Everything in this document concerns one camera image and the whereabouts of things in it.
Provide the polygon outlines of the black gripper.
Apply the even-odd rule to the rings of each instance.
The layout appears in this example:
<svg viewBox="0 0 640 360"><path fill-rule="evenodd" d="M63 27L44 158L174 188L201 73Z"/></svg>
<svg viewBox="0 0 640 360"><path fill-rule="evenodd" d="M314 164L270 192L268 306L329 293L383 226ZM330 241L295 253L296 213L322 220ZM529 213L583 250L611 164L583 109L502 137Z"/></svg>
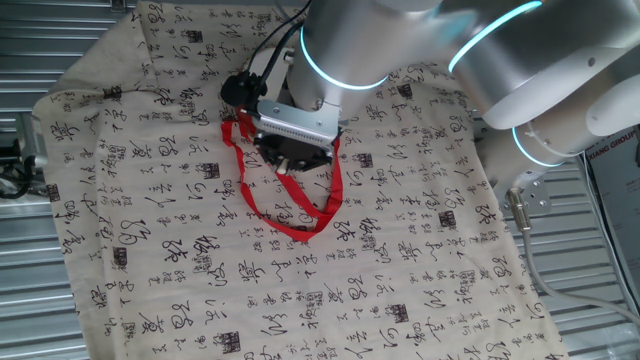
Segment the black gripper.
<svg viewBox="0 0 640 360"><path fill-rule="evenodd" d="M284 161L290 172L311 171L333 161L322 147L280 135L259 133L253 145L272 171L277 171Z"/></svg>

